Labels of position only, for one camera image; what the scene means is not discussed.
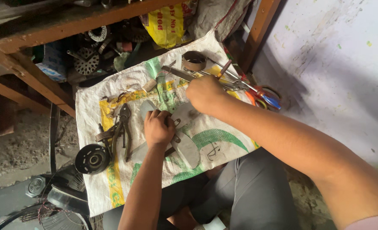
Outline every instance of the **plastic bag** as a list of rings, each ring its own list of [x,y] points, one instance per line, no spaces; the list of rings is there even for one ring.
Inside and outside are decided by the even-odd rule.
[[[197,0],[162,7],[139,16],[152,39],[161,47],[171,48],[182,43],[182,37],[196,13]]]

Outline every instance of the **wooden shelf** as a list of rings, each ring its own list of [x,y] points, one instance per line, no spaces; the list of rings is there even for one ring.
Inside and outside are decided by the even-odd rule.
[[[15,53],[184,1],[143,0],[128,4],[126,0],[115,0],[109,10],[102,5],[66,6],[28,20],[18,18],[0,25],[0,50],[5,54]]]

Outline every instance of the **dirty floor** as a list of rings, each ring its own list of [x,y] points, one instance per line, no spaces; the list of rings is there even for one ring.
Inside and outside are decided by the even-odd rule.
[[[49,116],[28,110],[17,115],[15,132],[0,137],[0,188],[24,181],[49,170]],[[76,121],[61,116],[56,144],[57,167],[75,157],[79,150]],[[336,229],[317,187],[304,174],[285,166],[303,230]],[[220,217],[227,224],[230,212]]]

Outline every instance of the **pliers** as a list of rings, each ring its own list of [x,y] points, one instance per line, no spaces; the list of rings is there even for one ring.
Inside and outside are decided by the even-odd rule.
[[[131,110],[129,109],[128,105],[124,103],[119,111],[119,122],[117,127],[115,128],[114,136],[112,138],[112,154],[116,154],[116,141],[118,139],[118,136],[121,132],[121,128],[124,130],[124,146],[125,148],[125,155],[124,160],[125,162],[128,162],[129,159],[129,153],[131,149],[131,133],[128,128],[128,121],[131,116]]]

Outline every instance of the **grey pants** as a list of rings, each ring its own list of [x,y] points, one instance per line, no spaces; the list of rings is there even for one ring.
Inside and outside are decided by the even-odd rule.
[[[231,230],[300,229],[282,162],[263,148],[230,161],[210,181],[200,174],[163,188],[157,229],[176,230],[166,218],[187,205],[200,224],[231,207]],[[105,230],[118,228],[123,209],[104,213]]]

